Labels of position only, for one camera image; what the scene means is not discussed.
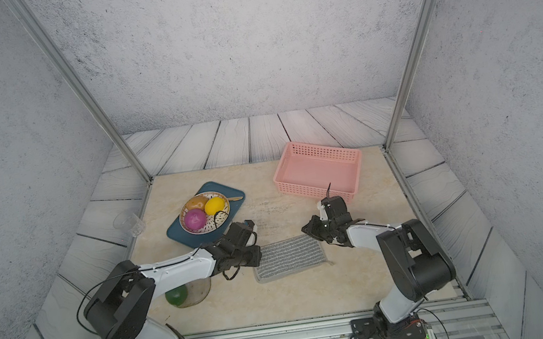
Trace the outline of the grey striped square dishcloth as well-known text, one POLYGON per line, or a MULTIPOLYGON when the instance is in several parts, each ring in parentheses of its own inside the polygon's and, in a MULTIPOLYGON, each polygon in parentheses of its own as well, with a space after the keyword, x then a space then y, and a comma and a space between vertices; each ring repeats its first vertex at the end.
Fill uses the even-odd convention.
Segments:
POLYGON ((279 241, 261 248, 262 258, 254 269, 259 284, 276 281, 328 263, 321 242, 307 236, 279 241))

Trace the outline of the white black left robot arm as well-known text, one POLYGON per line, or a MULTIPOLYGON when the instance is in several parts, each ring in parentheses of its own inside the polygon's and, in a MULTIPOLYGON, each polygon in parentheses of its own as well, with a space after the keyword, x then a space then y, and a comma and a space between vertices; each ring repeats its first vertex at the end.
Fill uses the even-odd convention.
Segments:
POLYGON ((89 290, 92 297, 81 302, 76 316, 101 339, 184 339, 148 316, 152 303, 187 283, 216 275, 231 281, 230 272, 259 266, 257 236, 252 220, 233 222, 220 238, 186 255, 150 265, 122 261, 89 290))

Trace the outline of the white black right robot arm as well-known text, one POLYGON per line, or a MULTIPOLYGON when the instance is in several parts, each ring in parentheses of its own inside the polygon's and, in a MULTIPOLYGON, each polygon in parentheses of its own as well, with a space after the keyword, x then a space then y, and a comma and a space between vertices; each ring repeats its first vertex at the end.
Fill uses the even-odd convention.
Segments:
POLYGON ((353 218, 338 195, 326 195, 317 206, 319 213, 303 226, 304 234, 338 247, 371 249, 384 257, 394 286, 373 308, 374 332, 381 338, 397 339, 421 323, 417 314, 421 303, 457 278, 453 262, 422 221, 395 227, 353 218))

